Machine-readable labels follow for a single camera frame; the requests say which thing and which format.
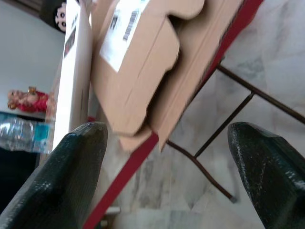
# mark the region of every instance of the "cardboard box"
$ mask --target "cardboard box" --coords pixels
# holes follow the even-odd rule
[[[134,136],[179,54],[168,14],[190,19],[204,0],[115,1],[93,54],[91,82],[115,133]]]
[[[92,32],[83,1],[67,0],[66,23],[53,149],[67,133],[87,122]]]
[[[120,137],[123,148],[133,151],[153,130],[161,150],[184,110],[200,87],[227,28],[244,0],[206,0],[194,19],[181,21],[176,30],[181,44],[178,63],[156,92],[148,111],[146,126],[133,138]]]

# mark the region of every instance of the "red figurine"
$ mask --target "red figurine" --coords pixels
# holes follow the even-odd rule
[[[16,108],[24,112],[46,112],[49,95],[36,91],[36,87],[29,87],[28,92],[11,90],[8,93],[8,108]]]

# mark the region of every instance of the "red table edge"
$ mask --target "red table edge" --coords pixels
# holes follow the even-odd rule
[[[221,45],[214,57],[214,60],[209,67],[206,75],[212,72],[217,64],[220,62],[224,55],[224,52],[234,41],[237,35],[245,28],[254,18],[260,4],[263,0],[245,0],[241,8],[239,9],[235,19],[229,26]],[[158,143],[158,136],[153,133],[139,148],[137,148],[130,156],[124,167],[119,172],[118,176],[112,182],[104,196],[101,198],[98,205],[95,207],[93,212],[87,218],[83,229],[94,229],[95,226],[101,221],[106,210],[118,197],[120,192],[123,190],[127,182],[131,179],[134,173],[141,166],[143,161],[153,150],[155,145]]]
[[[105,214],[108,207],[110,207],[110,205],[117,198],[133,174],[138,170],[143,161],[153,150],[155,145],[158,143],[158,140],[158,135],[153,133],[139,148],[137,148],[131,154],[128,161],[119,172],[118,176],[106,191],[105,195],[101,198],[98,205],[89,215],[87,221],[83,226],[84,229],[94,229],[95,226],[101,221],[101,218]]]

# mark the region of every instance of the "brown cardboard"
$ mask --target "brown cardboard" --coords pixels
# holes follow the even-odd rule
[[[102,25],[112,2],[114,2],[114,0],[98,0],[92,8],[91,25],[93,34],[93,47],[95,47],[95,44],[99,38]]]
[[[116,3],[110,7],[93,54],[91,82],[113,131],[134,136],[164,73],[179,53],[179,40],[167,15],[192,18],[204,0],[150,0],[118,72],[100,56]]]
[[[162,81],[146,119],[147,125],[159,136],[160,150],[200,86],[223,35],[242,3],[243,0],[206,0],[196,18],[185,21],[176,29],[181,43],[179,60]],[[121,139],[122,147],[133,151],[150,134],[147,130],[140,131],[133,140]]]

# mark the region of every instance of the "cardboard flap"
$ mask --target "cardboard flap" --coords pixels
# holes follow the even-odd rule
[[[124,151],[130,153],[133,152],[136,148],[138,148],[142,143],[144,143],[151,135],[151,129],[147,125],[145,125],[136,136],[120,136],[120,143]]]
[[[160,13],[173,15],[181,19],[191,19],[197,16],[204,5],[205,0],[151,0],[147,11],[150,13]]]
[[[178,52],[179,41],[171,23],[166,19],[137,79],[131,81],[133,86],[128,91],[124,104],[119,107],[120,111],[124,109],[136,112],[113,114],[117,115],[117,121],[112,126],[115,132],[122,135],[135,135],[138,132],[147,115],[147,106],[163,75],[175,64]]]

